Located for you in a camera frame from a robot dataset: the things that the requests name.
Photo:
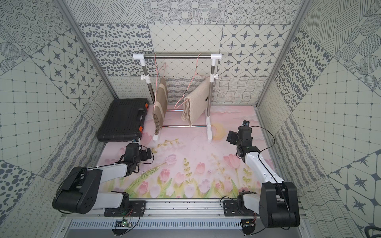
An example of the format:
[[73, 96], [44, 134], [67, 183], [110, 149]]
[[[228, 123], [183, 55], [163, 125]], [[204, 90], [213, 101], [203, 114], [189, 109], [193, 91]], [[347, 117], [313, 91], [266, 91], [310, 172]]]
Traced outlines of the brown plaid scarf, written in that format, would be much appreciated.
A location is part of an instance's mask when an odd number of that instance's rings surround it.
[[157, 94], [154, 103], [153, 119], [155, 123], [155, 135], [158, 135], [163, 128], [163, 123], [168, 107], [168, 89], [165, 78], [160, 78]]

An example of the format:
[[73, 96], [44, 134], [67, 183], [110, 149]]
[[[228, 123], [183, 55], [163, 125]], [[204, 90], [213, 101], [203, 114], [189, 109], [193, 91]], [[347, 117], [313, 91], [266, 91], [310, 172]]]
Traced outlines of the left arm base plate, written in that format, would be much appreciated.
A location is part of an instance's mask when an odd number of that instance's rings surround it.
[[118, 208], [105, 209], [105, 217], [142, 217], [145, 213], [146, 200], [132, 200], [122, 202]]

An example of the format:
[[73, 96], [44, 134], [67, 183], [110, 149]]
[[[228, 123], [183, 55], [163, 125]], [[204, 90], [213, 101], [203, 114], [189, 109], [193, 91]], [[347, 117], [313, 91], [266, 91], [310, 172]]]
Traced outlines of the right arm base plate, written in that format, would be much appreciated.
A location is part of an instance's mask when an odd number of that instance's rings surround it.
[[221, 202], [225, 217], [254, 217], [254, 211], [247, 209], [243, 205], [238, 205], [236, 200], [223, 200]]

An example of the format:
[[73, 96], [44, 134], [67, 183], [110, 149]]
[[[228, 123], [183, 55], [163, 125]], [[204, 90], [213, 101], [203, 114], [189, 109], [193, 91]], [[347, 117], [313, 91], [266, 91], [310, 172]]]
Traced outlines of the beige fuzzy scarf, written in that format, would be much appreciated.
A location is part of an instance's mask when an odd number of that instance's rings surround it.
[[209, 79], [206, 79], [187, 97], [185, 97], [182, 120], [187, 122], [189, 126], [193, 126], [198, 118], [207, 109], [209, 84]]

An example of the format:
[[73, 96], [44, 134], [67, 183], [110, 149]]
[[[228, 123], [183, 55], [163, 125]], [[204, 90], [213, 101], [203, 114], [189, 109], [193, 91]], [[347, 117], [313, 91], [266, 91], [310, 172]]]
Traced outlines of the pink wire hanger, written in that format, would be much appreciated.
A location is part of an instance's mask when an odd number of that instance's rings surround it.
[[181, 97], [181, 98], [177, 101], [177, 103], [175, 104], [174, 109], [178, 109], [178, 108], [180, 108], [180, 107], [185, 103], [185, 101], [186, 101], [186, 100], [185, 100], [185, 96], [186, 96], [186, 94], [187, 94], [187, 92], [188, 92], [190, 86], [192, 85], [194, 79], [195, 79], [197, 76], [198, 76], [198, 77], [202, 77], [203, 79], [206, 79], [206, 76], [204, 76], [204, 75], [200, 75], [200, 74], [197, 73], [197, 69], [198, 69], [198, 61], [199, 61], [199, 59], [200, 59], [200, 56], [201, 56], [201, 53], [198, 54], [197, 59], [196, 59], [196, 66], [195, 66], [195, 69], [194, 69], [194, 75], [193, 75], [193, 77], [191, 78], [190, 82], [188, 83], [188, 86], [187, 86], [186, 90], [184, 91], [182, 97]]
[[165, 70], [167, 68], [167, 64], [164, 63], [161, 68], [158, 68], [157, 57], [156, 57], [156, 54], [154, 54], [154, 65], [155, 65], [155, 71], [156, 71], [155, 89], [157, 89], [158, 84], [159, 84], [158, 81], [159, 81], [159, 78], [160, 78], [160, 71], [163, 71], [163, 73], [165, 73]]

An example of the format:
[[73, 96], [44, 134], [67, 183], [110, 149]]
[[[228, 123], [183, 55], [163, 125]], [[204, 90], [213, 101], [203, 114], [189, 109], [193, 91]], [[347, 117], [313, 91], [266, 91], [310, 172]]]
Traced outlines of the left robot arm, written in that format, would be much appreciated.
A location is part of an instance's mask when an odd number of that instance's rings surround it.
[[149, 147], [130, 143], [120, 159], [110, 165], [75, 167], [57, 189], [52, 207], [63, 214], [86, 214], [104, 209], [105, 216], [133, 214], [130, 195], [122, 191], [100, 192], [100, 185], [140, 172], [140, 164], [154, 160]]

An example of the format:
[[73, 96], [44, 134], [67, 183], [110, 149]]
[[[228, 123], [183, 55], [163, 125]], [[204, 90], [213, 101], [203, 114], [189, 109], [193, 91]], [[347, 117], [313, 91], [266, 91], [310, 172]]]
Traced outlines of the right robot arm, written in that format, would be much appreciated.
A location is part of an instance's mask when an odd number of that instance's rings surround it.
[[290, 229], [300, 226], [296, 186], [286, 182], [262, 157], [262, 150], [253, 145], [253, 126], [248, 121], [229, 131], [227, 141], [236, 146], [237, 157], [259, 177], [261, 192], [241, 191], [237, 196], [238, 212], [244, 216], [259, 215], [265, 228]]

